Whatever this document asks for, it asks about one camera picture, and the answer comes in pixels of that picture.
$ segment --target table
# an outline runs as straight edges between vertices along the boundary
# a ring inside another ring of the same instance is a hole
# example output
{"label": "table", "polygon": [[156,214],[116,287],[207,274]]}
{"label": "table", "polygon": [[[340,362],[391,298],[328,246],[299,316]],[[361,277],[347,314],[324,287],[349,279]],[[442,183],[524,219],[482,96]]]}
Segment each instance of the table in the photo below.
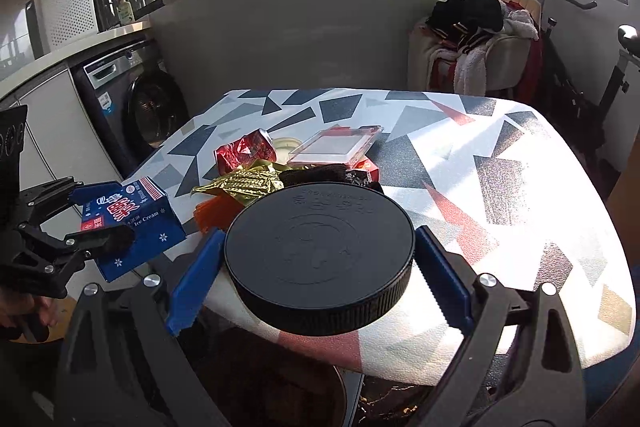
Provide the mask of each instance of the table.
{"label": "table", "polygon": [[[170,197],[192,251],[200,239],[190,190],[217,177],[213,151],[256,128],[306,140],[335,124],[381,125],[369,151],[385,194],[416,227],[428,225],[476,272],[531,290],[559,289],[583,367],[631,340],[636,307],[618,236],[596,190],[556,131],[521,103],[386,90],[235,90],[170,137],[132,179],[151,176]],[[418,269],[398,304],[358,331],[299,337],[249,312],[223,269],[206,306],[270,341],[353,371],[434,385],[462,335],[449,328]],[[513,341],[505,328],[498,356]]]}

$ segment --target black plastic container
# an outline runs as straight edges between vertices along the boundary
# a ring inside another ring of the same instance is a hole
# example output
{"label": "black plastic container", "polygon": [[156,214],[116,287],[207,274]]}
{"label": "black plastic container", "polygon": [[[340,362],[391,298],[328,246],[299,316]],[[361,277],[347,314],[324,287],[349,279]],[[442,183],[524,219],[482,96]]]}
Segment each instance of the black plastic container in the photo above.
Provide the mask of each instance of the black plastic container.
{"label": "black plastic container", "polygon": [[325,336],[388,312],[409,282],[414,227],[393,200],[339,183],[274,192],[236,217],[225,258],[244,304],[275,328]]}

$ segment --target metal screw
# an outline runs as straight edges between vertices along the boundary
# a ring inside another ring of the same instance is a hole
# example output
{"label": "metal screw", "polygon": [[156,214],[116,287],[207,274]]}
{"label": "metal screw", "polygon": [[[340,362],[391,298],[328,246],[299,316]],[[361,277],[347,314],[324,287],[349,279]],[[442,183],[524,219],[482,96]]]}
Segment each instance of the metal screw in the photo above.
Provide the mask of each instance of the metal screw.
{"label": "metal screw", "polygon": [[153,288],[154,286],[158,286],[160,281],[160,276],[157,273],[150,273],[142,280],[142,283],[148,288]]}
{"label": "metal screw", "polygon": [[552,283],[545,282],[542,283],[542,291],[547,295],[555,295],[558,290],[556,290],[556,287]]}
{"label": "metal screw", "polygon": [[87,286],[84,287],[82,293],[90,297],[91,295],[95,295],[98,293],[98,285],[95,282],[90,282]]}
{"label": "metal screw", "polygon": [[498,283],[498,280],[490,273],[481,274],[478,280],[482,286],[487,286],[487,288],[492,288]]}

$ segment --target gold foil wrapper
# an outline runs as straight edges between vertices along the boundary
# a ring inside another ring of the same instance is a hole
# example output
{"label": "gold foil wrapper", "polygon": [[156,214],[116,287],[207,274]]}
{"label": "gold foil wrapper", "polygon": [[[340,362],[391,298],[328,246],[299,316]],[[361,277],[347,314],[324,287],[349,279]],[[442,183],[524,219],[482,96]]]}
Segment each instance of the gold foil wrapper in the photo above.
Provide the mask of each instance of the gold foil wrapper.
{"label": "gold foil wrapper", "polygon": [[239,167],[229,174],[216,178],[210,184],[195,187],[194,192],[203,192],[217,196],[226,192],[240,203],[247,206],[257,198],[284,188],[278,174],[291,167],[279,165],[267,160],[256,160],[248,169]]}

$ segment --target blue box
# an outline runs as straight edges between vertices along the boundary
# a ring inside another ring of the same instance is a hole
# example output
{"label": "blue box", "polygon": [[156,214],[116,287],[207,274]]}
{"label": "blue box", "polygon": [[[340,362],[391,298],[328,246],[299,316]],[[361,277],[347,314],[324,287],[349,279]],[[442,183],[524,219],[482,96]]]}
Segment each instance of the blue box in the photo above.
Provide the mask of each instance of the blue box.
{"label": "blue box", "polygon": [[128,250],[95,260],[107,282],[186,238],[166,194],[150,178],[78,187],[70,199],[82,204],[81,230],[129,225],[136,233]]}

